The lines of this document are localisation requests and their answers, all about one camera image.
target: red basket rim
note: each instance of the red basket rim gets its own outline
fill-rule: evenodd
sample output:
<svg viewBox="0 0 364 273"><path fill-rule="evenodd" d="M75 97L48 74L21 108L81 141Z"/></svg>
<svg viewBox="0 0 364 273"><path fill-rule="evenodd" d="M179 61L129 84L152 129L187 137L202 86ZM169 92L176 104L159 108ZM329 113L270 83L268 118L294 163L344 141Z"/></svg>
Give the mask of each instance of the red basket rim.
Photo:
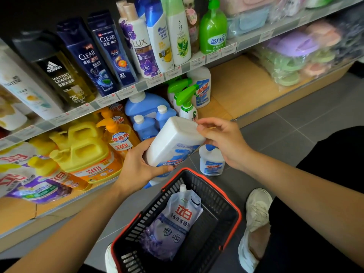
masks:
<svg viewBox="0 0 364 273"><path fill-rule="evenodd" d="M226 247L226 245L229 243L229 241L230 241L230 239L231 239L231 237L234 235L234 233L235 233L235 231L236 231L236 229L238 228L238 226L239 226L239 224L240 224L240 222L241 222L241 219L242 219L242 216L241 216L241 211L240 211L240 209L230 200L230 198L226 195L226 193L221 189L221 188L219 188L218 186L216 186L214 183L212 183L212 181L211 180L209 180L206 176L204 176L204 175L202 175L202 174L199 174L199 173L197 173L197 172L195 172L193 169L190 169L190 168L188 168L188 167L184 167L184 168L181 168L163 187L162 187L162 189L161 189L161 191L165 191L165 187L167 186L167 185L169 185L176 177L177 177L177 175L179 175L183 170L188 170L188 171L190 171L190 172L192 172L193 174L195 174L195 175L197 175L198 177L200 177L200 178L202 178L206 183L208 183L210 186L212 186L214 189L216 189L219 193L221 193L224 197L225 197L225 200L227 201L227 202L229 202L230 203L230 205L238 212L238 215L239 215L239 218L238 218L238 220L236 221L236 223L235 223L235 225L234 225L234 227L233 227L233 229L231 230L231 232L230 232L230 234L229 234L229 236L228 236L228 238L226 239L226 242L224 243L224 245L221 247L221 246L219 246L219 250L224 250L225 249L225 247ZM119 263L117 262L117 257L116 257L116 255L115 255L115 253L114 253L114 244L115 244L115 242L125 233L125 231L126 230L128 230L129 229L129 227L130 227L130 225L132 225L133 223L134 223L134 221L137 219L137 218L139 218L139 217L141 217L142 215L141 215L141 213L139 212L134 218L133 218L133 220L121 231L121 233L116 237L116 239L114 239L114 241L112 242L112 245L111 245L111 255L112 255L112 258L114 259L114 262L115 262L115 264L116 264L116 267L117 267L117 269L118 269L118 272L121 272L122 273L122 271L121 271L121 268L120 268L120 265L119 265Z"/></svg>

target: green hand soap bottle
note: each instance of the green hand soap bottle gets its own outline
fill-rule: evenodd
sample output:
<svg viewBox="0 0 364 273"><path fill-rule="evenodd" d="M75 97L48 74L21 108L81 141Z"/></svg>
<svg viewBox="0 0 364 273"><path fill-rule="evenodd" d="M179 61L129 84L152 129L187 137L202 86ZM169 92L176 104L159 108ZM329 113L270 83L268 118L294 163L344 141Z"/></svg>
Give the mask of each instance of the green hand soap bottle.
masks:
<svg viewBox="0 0 364 273"><path fill-rule="evenodd" d="M228 24L225 14L219 7L219 0L210 0L209 11L201 19L200 50L203 54L225 47Z"/></svg>

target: hand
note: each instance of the hand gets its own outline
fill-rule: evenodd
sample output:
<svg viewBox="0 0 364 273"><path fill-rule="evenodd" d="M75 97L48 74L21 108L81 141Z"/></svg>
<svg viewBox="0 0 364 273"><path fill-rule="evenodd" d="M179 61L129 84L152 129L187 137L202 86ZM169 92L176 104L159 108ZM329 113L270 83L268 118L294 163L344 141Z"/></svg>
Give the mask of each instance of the hand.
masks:
<svg viewBox="0 0 364 273"><path fill-rule="evenodd" d="M147 165L142 155L148 149L154 138L141 142L126 155L123 169L115 186L128 196L142 189L151 179L173 170L173 166L152 167Z"/></svg>
<svg viewBox="0 0 364 273"><path fill-rule="evenodd" d="M219 118L203 118L196 122L197 131L207 138L205 144L218 147L230 167L243 170L243 155L254 150L244 141L238 124Z"/></svg>

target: adidas victory league bottle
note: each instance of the adidas victory league bottle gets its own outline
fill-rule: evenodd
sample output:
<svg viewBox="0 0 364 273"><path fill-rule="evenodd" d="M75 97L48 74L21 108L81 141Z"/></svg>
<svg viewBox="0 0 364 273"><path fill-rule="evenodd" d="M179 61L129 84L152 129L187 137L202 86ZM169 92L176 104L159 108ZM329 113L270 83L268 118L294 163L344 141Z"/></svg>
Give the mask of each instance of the adidas victory league bottle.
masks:
<svg viewBox="0 0 364 273"><path fill-rule="evenodd" d="M72 107L78 107L95 99L95 96L61 51L60 42L48 33L24 33L13 39L20 54L43 75Z"/></svg>

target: adidas logo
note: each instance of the adidas logo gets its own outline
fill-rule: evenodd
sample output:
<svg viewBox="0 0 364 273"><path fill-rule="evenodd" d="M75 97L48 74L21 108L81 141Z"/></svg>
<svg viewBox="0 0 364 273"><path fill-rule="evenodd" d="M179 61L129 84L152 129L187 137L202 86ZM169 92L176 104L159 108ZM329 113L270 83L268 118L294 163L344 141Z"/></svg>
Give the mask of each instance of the adidas logo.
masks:
<svg viewBox="0 0 364 273"><path fill-rule="evenodd" d="M47 65L47 72L48 73L57 71L58 69L62 69L62 66L58 66L57 64L54 64L53 62L48 61L48 65Z"/></svg>

